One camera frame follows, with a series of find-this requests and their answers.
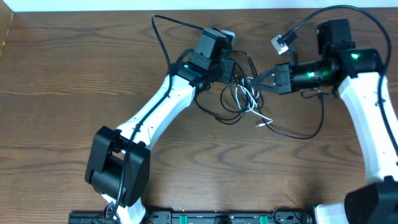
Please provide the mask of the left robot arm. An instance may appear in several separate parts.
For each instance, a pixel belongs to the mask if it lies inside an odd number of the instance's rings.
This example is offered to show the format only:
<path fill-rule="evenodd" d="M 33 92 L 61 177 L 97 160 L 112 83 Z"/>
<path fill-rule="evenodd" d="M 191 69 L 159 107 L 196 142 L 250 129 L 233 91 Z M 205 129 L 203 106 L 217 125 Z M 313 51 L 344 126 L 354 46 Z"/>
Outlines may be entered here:
<path fill-rule="evenodd" d="M 156 94 L 116 129 L 101 127 L 93 138 L 85 180 L 108 202 L 103 218 L 111 223 L 140 223 L 141 202 L 149 181 L 150 154 L 175 117 L 211 83 L 228 83 L 234 32 L 204 28 L 195 49 L 170 65 Z"/>

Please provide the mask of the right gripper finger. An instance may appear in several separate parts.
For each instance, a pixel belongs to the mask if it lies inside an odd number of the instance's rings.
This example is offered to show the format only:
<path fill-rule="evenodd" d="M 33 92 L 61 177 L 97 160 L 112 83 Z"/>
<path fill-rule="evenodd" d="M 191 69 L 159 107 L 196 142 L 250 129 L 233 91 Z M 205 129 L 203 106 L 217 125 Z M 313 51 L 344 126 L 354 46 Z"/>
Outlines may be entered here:
<path fill-rule="evenodd" d="M 267 91 L 271 93 L 278 93 L 277 83 L 274 80 L 255 80 L 252 79 L 251 86 L 259 91 Z"/>
<path fill-rule="evenodd" d="M 279 72 L 279 66 L 274 65 L 268 70 L 260 73 L 255 78 L 251 79 L 252 83 L 277 83 L 277 74 Z"/>

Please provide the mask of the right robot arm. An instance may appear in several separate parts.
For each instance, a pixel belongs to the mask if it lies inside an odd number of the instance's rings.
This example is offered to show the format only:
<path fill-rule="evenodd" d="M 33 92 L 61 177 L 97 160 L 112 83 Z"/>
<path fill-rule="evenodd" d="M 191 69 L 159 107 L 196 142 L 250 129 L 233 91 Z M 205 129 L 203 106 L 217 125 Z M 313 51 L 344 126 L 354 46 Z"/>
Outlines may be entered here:
<path fill-rule="evenodd" d="M 353 120 L 367 184 L 343 202 L 312 206 L 302 223 L 397 223 L 397 147 L 391 142 L 397 117 L 380 55 L 373 48 L 356 48 L 347 19 L 318 25 L 317 42 L 321 60 L 277 64 L 251 82 L 279 95 L 332 86 Z"/>

